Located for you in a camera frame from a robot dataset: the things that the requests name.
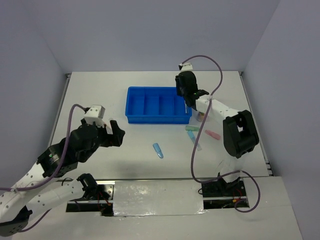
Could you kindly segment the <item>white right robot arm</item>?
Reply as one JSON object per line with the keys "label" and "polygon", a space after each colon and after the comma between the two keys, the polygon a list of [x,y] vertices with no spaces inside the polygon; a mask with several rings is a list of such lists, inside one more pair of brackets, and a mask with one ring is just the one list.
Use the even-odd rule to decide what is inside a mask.
{"label": "white right robot arm", "polygon": [[213,94],[222,85],[223,73],[212,91],[199,89],[196,75],[192,70],[181,70],[175,76],[177,95],[183,97],[186,105],[197,112],[204,113],[203,121],[208,117],[222,127],[224,156],[219,170],[217,190],[223,196],[235,190],[234,182],[241,175],[244,155],[252,152],[259,144],[259,136],[253,116],[248,110],[236,110],[214,99]]}

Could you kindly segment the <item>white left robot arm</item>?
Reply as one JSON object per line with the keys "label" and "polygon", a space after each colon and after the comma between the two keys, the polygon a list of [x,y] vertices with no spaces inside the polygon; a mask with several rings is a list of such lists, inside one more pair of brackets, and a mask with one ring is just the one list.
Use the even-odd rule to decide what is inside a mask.
{"label": "white left robot arm", "polygon": [[9,190],[0,196],[0,235],[10,237],[28,230],[29,221],[46,214],[59,204],[77,199],[111,198],[109,190],[99,186],[90,173],[83,173],[56,190],[43,189],[79,163],[85,163],[100,147],[120,147],[125,131],[115,120],[110,121],[111,133],[106,125],[88,124],[85,120],[75,130],[67,130],[67,136],[42,153],[32,168]]}

